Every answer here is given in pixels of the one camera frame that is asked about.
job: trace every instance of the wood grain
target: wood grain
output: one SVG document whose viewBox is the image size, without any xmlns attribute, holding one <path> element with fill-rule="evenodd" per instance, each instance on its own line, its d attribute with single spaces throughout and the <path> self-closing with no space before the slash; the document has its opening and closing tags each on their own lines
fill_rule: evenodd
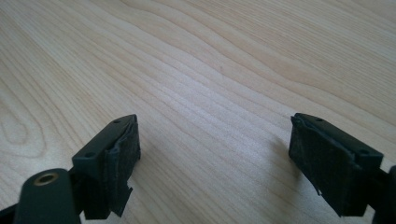
<svg viewBox="0 0 396 224">
<path fill-rule="evenodd" d="M 393 0 L 1 1 L 0 208 L 136 114 L 134 191 L 104 223 L 371 223 L 371 208 L 338 217 L 296 169 L 290 116 L 325 118 L 383 152 L 383 169 L 396 163 L 395 12 Z"/>
</svg>

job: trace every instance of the light wooden surface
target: light wooden surface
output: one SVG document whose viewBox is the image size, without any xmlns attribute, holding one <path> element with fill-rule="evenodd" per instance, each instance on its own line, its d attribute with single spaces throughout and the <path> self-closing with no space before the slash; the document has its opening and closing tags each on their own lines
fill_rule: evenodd
<svg viewBox="0 0 396 224">
<path fill-rule="evenodd" d="M 136 114 L 134 191 L 103 223 L 370 223 L 292 164 L 290 116 L 326 119 L 388 170 L 395 71 L 394 0 L 1 1 L 0 208 Z"/>
</svg>

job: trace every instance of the wooden table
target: wooden table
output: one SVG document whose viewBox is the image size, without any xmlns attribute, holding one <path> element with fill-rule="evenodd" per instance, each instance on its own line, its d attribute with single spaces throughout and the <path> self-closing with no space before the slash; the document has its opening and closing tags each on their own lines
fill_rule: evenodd
<svg viewBox="0 0 396 224">
<path fill-rule="evenodd" d="M 289 159 L 290 116 L 326 119 L 388 171 L 395 12 L 393 0 L 1 1 L 0 208 L 136 114 L 134 191 L 104 223 L 370 223 L 371 208 L 338 217 Z"/>
</svg>

